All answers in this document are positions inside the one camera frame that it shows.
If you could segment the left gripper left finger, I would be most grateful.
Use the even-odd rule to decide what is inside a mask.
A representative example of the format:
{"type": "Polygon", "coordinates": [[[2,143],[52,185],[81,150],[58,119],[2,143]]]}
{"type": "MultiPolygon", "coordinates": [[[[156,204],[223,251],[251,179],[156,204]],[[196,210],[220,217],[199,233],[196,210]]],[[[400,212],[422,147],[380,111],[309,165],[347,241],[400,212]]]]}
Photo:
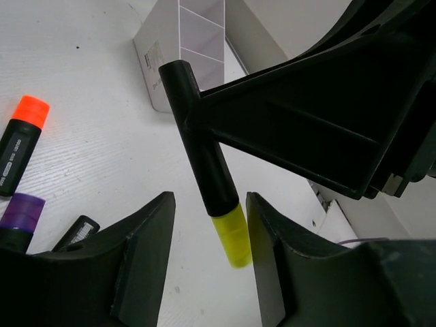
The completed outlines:
{"type": "Polygon", "coordinates": [[[2,326],[156,326],[176,203],[165,191],[58,251],[27,255],[1,237],[2,326]]]}

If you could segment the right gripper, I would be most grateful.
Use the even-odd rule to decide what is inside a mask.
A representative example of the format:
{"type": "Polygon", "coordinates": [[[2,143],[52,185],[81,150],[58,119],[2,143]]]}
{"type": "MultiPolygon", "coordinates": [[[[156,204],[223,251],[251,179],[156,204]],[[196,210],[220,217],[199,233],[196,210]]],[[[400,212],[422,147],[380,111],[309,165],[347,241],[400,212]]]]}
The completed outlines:
{"type": "Polygon", "coordinates": [[[434,1],[352,1],[299,58],[205,95],[187,125],[353,199],[435,171],[434,1]]]}

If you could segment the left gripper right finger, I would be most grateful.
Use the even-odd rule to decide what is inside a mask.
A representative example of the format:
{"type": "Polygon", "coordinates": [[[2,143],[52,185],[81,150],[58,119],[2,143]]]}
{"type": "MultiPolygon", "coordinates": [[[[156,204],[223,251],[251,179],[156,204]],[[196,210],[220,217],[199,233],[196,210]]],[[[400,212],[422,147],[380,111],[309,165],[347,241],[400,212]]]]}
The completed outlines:
{"type": "Polygon", "coordinates": [[[256,192],[246,204],[264,326],[435,325],[435,241],[347,248],[288,219],[256,192]]]}

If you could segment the yellow highlighter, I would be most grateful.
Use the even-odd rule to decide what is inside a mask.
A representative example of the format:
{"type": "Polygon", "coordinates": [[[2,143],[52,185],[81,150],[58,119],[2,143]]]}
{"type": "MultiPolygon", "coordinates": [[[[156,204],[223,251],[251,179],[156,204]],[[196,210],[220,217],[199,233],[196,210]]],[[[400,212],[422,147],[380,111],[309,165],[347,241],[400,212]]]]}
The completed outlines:
{"type": "Polygon", "coordinates": [[[219,143],[186,126],[200,104],[200,89],[190,64],[176,60],[159,68],[191,169],[227,259],[233,268],[252,262],[247,221],[219,143]]]}

